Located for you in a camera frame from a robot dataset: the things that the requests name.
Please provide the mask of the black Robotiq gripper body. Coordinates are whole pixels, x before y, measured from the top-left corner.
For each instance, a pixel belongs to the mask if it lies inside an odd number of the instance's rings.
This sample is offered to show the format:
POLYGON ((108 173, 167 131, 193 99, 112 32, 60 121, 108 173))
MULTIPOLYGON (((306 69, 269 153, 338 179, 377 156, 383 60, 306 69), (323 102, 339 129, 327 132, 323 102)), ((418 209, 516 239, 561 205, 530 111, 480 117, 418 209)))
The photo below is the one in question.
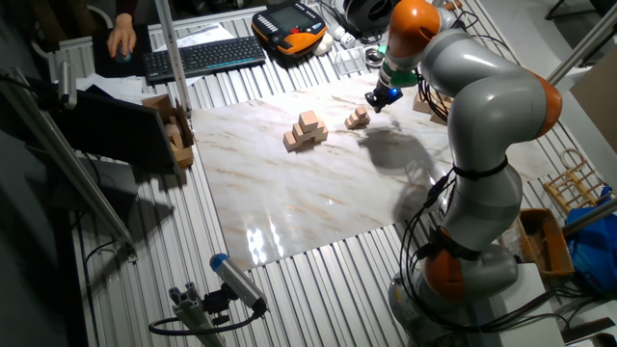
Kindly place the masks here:
POLYGON ((373 92, 379 99, 378 103, 386 102, 387 105, 391 105, 403 96, 399 88, 390 88, 387 85, 384 85, 381 81, 377 82, 377 85, 373 92))

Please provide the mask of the bare person hand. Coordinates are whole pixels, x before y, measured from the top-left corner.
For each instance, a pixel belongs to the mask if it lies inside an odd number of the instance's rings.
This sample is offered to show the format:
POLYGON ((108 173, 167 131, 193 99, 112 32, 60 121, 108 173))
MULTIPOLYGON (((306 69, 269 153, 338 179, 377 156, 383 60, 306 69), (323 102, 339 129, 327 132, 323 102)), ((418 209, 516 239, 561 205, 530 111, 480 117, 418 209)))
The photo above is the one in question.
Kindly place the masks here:
POLYGON ((116 24, 107 40, 107 48, 112 59, 119 55, 126 57, 133 53, 136 44, 136 33, 133 28, 133 16, 121 13, 116 17, 116 24))

